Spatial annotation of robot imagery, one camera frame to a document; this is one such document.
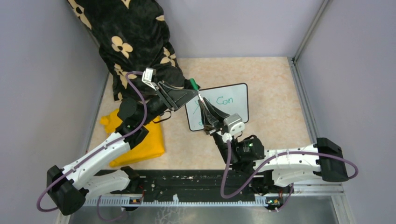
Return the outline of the white whiteboard black frame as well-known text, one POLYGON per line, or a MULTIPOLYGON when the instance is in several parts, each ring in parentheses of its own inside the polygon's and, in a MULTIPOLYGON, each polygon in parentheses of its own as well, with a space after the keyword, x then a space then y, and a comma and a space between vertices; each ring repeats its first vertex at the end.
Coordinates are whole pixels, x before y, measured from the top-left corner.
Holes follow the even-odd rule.
MULTIPOLYGON (((213 106, 221 111, 233 115, 239 114, 244 123, 249 121, 248 85, 246 83, 218 86, 199 91, 213 106)), ((186 105, 186 116, 190 131, 203 130, 199 97, 196 96, 186 105)))

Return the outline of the green marker cap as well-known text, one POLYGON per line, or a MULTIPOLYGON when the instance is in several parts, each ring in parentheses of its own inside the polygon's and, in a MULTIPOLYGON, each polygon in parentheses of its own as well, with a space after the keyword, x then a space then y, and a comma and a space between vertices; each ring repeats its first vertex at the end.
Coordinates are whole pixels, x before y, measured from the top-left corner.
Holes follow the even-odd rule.
POLYGON ((189 81, 190 81, 190 84, 191 84, 192 88, 193 88, 194 90, 198 91, 200 87, 199 87, 199 85, 196 83, 195 79, 194 79, 194 78, 191 78, 191 79, 189 79, 189 81))

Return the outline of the white marker pen body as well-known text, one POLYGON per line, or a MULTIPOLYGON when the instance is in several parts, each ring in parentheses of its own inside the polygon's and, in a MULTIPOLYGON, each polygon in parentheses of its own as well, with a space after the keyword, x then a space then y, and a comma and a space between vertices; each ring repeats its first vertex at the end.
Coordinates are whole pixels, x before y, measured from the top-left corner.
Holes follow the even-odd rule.
POLYGON ((199 101, 200 101, 202 104, 205 104, 205 101, 204 101, 203 97, 201 96, 200 91, 197 91, 197 96, 198 96, 199 101))

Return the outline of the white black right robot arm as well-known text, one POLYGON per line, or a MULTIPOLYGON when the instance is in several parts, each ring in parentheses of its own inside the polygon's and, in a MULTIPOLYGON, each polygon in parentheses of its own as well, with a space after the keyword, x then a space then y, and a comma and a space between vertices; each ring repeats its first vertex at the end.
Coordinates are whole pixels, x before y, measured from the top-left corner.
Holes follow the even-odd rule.
POLYGON ((227 114, 206 98, 198 105, 204 132, 213 137, 226 164, 225 171, 233 170, 248 175, 268 174, 263 187, 276 192, 280 187, 310 179, 325 182, 350 180, 341 148, 328 138, 317 138, 316 143, 289 149, 265 149, 256 135, 238 140, 237 134, 245 129, 238 114, 227 114))

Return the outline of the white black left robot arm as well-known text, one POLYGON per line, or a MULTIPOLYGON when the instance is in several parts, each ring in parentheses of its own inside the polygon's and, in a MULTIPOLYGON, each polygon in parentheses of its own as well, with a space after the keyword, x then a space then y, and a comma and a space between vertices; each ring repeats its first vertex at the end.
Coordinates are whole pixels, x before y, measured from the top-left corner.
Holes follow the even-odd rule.
POLYGON ((130 168, 121 168, 107 175, 97 173, 118 156, 134 149, 149 134, 145 127, 166 110, 177 111, 198 94, 199 86, 185 81, 183 88, 174 87, 166 82, 155 84, 155 95, 145 101, 143 94, 132 85, 135 98, 124 98, 121 101, 117 116, 121 124, 115 128, 107 139, 92 151, 68 165, 60 168, 52 166, 47 171, 47 194, 63 215, 78 211, 93 197, 113 191, 126 190, 136 192, 140 180, 133 176, 130 168))

